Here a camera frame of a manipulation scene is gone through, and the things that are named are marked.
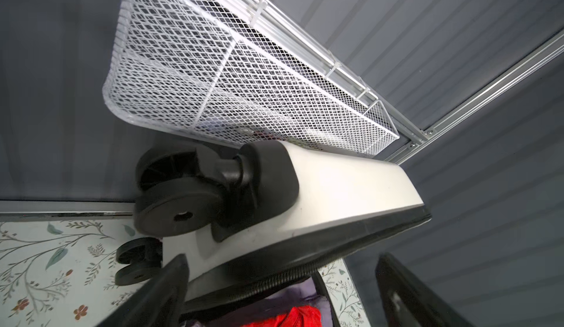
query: orange flower print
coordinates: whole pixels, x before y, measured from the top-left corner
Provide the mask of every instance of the orange flower print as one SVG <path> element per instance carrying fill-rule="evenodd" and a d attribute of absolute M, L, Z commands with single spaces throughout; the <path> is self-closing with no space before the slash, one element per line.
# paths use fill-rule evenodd
<path fill-rule="evenodd" d="M 86 316 L 86 310 L 88 310 L 88 306 L 81 305 L 78 309 L 74 310 L 74 317 L 75 320 L 80 320 L 81 317 Z"/>
<path fill-rule="evenodd" d="M 20 312 L 21 310 L 25 309 L 25 307 L 29 305 L 29 300 L 28 299 L 20 299 L 18 300 L 18 305 L 16 305 L 12 311 L 14 312 L 11 316 L 14 316 L 14 314 L 18 314 L 18 312 Z"/>

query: green leaf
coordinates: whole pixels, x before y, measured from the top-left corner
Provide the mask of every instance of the green leaf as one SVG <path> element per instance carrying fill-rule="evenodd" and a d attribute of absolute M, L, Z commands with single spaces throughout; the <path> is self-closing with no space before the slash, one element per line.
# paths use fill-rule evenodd
<path fill-rule="evenodd" d="M 125 229 L 125 232 L 127 234 L 129 234 L 129 236 L 134 236 L 135 235 L 135 230 L 133 228 L 131 228 L 129 225 L 123 225 L 123 229 Z"/>
<path fill-rule="evenodd" d="M 57 251 L 55 251 L 55 253 L 53 254 L 53 256 L 51 256 L 51 258 L 49 259 L 49 262 L 47 262 L 47 265 L 45 266 L 45 270 L 53 266 L 55 263 L 59 262 L 63 257 L 65 257 L 65 255 L 68 252 L 69 250 L 67 249 L 64 249 L 62 247 L 58 248 Z"/>
<path fill-rule="evenodd" d="M 55 226 L 52 225 L 51 223 L 49 223 L 47 225 L 47 232 L 50 232 L 51 234 L 62 234 L 63 233 L 62 231 L 55 228 Z"/>

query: floral surface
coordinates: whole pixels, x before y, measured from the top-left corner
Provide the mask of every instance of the floral surface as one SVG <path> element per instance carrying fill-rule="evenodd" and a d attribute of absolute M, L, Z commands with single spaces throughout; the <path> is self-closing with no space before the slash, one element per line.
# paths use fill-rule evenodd
<path fill-rule="evenodd" d="M 340 259 L 319 270 L 341 327 L 370 327 L 345 262 Z"/>
<path fill-rule="evenodd" d="M 0 326 L 95 326 L 141 284 L 118 287 L 131 219 L 0 223 Z"/>

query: red item in basket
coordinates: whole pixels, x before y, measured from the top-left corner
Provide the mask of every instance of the red item in basket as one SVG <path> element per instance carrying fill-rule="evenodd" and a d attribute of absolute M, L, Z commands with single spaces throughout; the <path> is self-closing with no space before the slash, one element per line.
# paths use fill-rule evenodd
<path fill-rule="evenodd" d="M 321 312 L 311 306 L 293 307 L 284 315 L 241 327 L 321 327 Z"/>

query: white mesh basket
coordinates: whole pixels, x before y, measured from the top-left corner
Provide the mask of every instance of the white mesh basket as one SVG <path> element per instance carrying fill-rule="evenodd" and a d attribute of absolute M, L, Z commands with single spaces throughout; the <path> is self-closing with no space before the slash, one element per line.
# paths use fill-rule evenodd
<path fill-rule="evenodd" d="M 214 0 L 122 0 L 103 93 L 133 124 L 236 146 L 375 155 L 398 139 L 380 101 L 366 107 Z"/>

